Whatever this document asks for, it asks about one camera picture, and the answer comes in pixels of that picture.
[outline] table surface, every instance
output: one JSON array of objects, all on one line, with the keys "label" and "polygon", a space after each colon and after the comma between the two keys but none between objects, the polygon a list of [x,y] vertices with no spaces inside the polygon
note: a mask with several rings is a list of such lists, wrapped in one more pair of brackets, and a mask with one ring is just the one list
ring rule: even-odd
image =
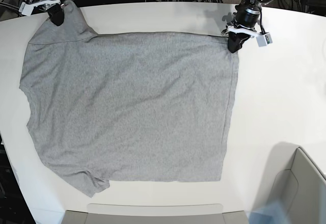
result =
[{"label": "table surface", "polygon": [[[100,34],[188,32],[220,35],[234,5],[141,3],[82,8]],[[115,182],[92,198],[40,161],[26,124],[30,107],[19,89],[25,49],[47,14],[0,22],[0,133],[17,181],[39,223],[60,223],[65,210],[88,204],[177,206],[220,204],[252,210],[267,199],[276,174],[303,146],[326,172],[326,18],[272,8],[263,24],[273,44],[247,41],[239,73],[220,182]]]}]

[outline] white table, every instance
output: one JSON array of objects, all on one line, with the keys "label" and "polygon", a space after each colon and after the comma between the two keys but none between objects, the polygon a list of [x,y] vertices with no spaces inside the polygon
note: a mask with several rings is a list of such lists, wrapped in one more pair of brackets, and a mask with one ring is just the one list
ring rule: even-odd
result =
[{"label": "white table", "polygon": [[[220,35],[233,5],[142,3],[83,8],[100,34],[175,31]],[[263,204],[298,145],[326,172],[326,18],[263,9],[273,44],[255,39],[239,52],[236,98],[220,182],[111,182],[89,198],[46,168],[26,128],[30,108],[19,90],[27,42],[47,14],[0,22],[0,132],[36,221],[60,223],[90,203],[137,206],[221,204],[223,212]]]}]

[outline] gray t-shirt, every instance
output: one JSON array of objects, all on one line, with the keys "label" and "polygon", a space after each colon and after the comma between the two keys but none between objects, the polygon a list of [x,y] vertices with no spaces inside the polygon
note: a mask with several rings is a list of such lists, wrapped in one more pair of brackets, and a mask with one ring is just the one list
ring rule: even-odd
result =
[{"label": "gray t-shirt", "polygon": [[72,1],[30,40],[20,88],[45,166],[88,196],[117,181],[219,181],[237,82],[227,39],[99,35]]}]

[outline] t-shirt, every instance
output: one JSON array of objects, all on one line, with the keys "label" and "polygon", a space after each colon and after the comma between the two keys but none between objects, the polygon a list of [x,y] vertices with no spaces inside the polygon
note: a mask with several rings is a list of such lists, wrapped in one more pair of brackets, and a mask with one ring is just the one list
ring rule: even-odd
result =
[{"label": "t-shirt", "polygon": [[237,82],[227,39],[99,35],[72,1],[28,43],[20,88],[43,164],[88,196],[116,181],[219,181]]}]

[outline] fabric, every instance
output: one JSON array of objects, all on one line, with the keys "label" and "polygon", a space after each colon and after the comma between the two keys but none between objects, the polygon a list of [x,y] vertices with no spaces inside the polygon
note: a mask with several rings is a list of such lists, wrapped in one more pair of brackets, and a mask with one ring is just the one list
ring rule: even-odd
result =
[{"label": "fabric", "polygon": [[219,181],[238,57],[227,39],[98,35],[72,1],[30,40],[20,88],[45,166],[88,196],[116,181]]}]

